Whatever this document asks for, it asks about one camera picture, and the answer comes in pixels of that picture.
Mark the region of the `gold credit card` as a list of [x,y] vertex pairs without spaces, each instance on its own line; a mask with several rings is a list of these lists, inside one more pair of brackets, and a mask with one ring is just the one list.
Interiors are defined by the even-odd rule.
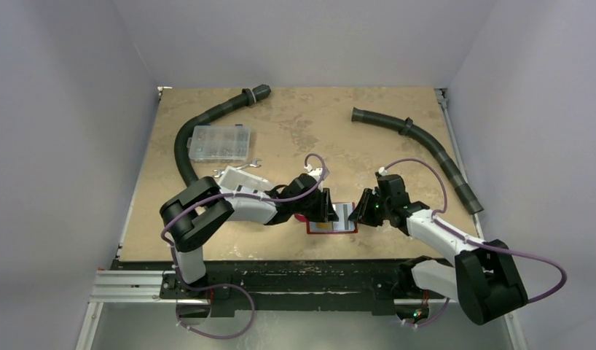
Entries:
[[313,224],[313,232],[316,233],[330,233],[334,231],[333,222],[315,222]]

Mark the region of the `red leather card holder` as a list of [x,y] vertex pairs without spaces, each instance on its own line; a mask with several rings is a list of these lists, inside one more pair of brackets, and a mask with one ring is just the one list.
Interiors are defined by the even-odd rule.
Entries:
[[333,203],[333,209],[338,216],[337,221],[332,222],[310,222],[306,217],[295,214],[294,218],[305,223],[306,232],[310,235],[331,235],[331,234],[354,234],[358,232],[358,225],[348,220],[349,215],[354,211],[354,202]]

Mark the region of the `white plastic card box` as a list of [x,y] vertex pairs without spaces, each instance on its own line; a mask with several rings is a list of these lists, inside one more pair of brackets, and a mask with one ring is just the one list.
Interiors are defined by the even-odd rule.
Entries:
[[263,193],[274,188],[274,184],[260,176],[250,174],[237,167],[227,166],[217,184],[227,192]]

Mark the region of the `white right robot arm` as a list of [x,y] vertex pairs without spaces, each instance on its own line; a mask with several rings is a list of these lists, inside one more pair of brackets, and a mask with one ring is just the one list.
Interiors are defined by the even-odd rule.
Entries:
[[434,210],[411,201],[399,175],[377,178],[365,189],[348,217],[360,225],[377,227],[388,222],[410,238],[427,244],[445,259],[420,256],[399,266],[392,292],[414,297],[432,291],[455,300],[474,324],[482,325],[526,306],[529,297],[504,242],[482,241],[459,233],[436,219]]

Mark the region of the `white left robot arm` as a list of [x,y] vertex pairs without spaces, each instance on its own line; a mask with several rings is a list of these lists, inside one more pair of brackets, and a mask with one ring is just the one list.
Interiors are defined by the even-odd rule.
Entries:
[[164,203],[161,237],[172,249],[178,289],[188,298],[204,293],[203,247],[226,222],[279,225],[295,215],[311,222],[336,221],[329,189],[321,183],[320,176],[303,173],[289,184],[260,190],[247,184],[223,187],[207,176]]

